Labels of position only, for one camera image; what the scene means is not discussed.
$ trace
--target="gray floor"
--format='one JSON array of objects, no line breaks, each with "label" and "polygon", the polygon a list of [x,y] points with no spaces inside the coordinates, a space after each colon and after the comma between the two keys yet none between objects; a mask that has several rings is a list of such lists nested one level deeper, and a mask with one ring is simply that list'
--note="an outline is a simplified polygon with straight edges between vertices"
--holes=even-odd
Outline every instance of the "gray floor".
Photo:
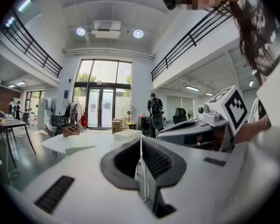
[{"label": "gray floor", "polygon": [[[7,175],[8,163],[8,172],[11,178],[14,172],[20,172],[20,177],[12,180],[13,187],[19,191],[22,191],[35,177],[54,165],[52,151],[41,146],[41,142],[49,139],[50,137],[43,131],[32,132],[32,130],[29,130],[29,136],[36,155],[30,146],[26,134],[16,137],[17,144],[14,139],[12,139],[13,143],[11,143],[11,149],[17,165],[16,168],[14,167],[8,148],[6,158],[6,138],[4,138],[5,147],[3,144],[0,145],[0,160],[2,160],[2,165],[0,166],[0,181],[3,184],[10,185]],[[61,160],[64,157],[65,156],[59,154],[57,158]]]}]

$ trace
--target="ventilation unit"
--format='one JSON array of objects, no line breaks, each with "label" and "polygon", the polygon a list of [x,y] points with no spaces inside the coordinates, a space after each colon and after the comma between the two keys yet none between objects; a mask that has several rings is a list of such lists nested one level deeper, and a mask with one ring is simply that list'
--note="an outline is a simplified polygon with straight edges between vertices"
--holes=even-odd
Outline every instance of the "ventilation unit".
[{"label": "ventilation unit", "polygon": [[94,30],[91,34],[96,38],[112,38],[119,39],[121,22],[111,20],[94,21]]}]

